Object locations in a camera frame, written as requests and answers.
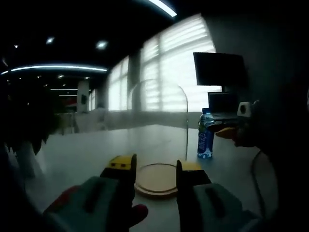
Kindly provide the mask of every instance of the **monitor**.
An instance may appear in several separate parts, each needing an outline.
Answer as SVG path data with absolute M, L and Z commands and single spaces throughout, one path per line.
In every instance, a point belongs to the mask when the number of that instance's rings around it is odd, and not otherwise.
M 238 97 L 234 93 L 209 92 L 208 103 L 211 113 L 236 113 Z
M 242 56 L 194 52 L 199 86 L 244 86 L 247 84 Z

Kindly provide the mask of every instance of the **wooden base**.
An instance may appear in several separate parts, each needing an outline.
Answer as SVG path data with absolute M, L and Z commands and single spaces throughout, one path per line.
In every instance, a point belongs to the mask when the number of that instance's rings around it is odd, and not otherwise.
M 136 173 L 135 190 L 149 198 L 174 197 L 176 188 L 176 166 L 155 163 L 141 167 Z

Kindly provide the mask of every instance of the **table surface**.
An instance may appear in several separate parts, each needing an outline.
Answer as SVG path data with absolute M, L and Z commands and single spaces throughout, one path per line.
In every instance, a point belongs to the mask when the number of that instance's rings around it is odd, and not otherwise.
M 238 197 L 244 209 L 258 214 L 258 204 L 250 176 L 250 164 L 258 148 L 235 147 L 230 140 L 215 137 L 213 158 L 197 158 L 198 131 L 160 125 L 131 130 L 98 131 L 52 135 L 37 162 L 42 174 L 26 182 L 29 197 L 43 211 L 65 189 L 99 175 L 109 160 L 117 155 L 138 154 L 139 165 L 152 162 L 175 162 L 185 159 L 198 162 L 212 182 L 224 186 Z M 273 168 L 265 155 L 260 156 L 257 179 L 270 214 L 277 207 L 277 184 Z M 136 194 L 134 204 L 149 208 L 145 221 L 131 231 L 180 231 L 176 199 L 152 201 Z

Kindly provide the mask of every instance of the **plastic bottle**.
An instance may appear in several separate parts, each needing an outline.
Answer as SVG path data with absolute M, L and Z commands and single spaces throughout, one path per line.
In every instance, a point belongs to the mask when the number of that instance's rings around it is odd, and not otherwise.
M 212 157 L 212 145 L 214 133 L 207 130 L 207 127 L 214 123 L 213 118 L 208 112 L 208 108 L 202 109 L 203 114 L 199 118 L 198 122 L 198 147 L 197 156 L 202 159 L 208 159 Z

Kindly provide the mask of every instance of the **window blind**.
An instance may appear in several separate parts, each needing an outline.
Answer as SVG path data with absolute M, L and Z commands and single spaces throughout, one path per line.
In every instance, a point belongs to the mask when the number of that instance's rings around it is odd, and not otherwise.
M 96 108 L 96 90 L 94 89 L 91 93 L 91 110 Z
M 108 77 L 108 109 L 109 111 L 127 110 L 127 72 L 129 58 L 117 64 Z
M 200 15 L 175 24 L 144 44 L 142 80 L 174 83 L 174 86 L 160 88 L 155 86 L 156 82 L 150 82 L 144 100 L 146 110 L 182 111 L 183 93 L 177 86 L 188 98 L 189 112 L 200 112 L 208 107 L 208 92 L 222 91 L 220 86 L 197 86 L 193 52 L 215 52 L 206 23 Z

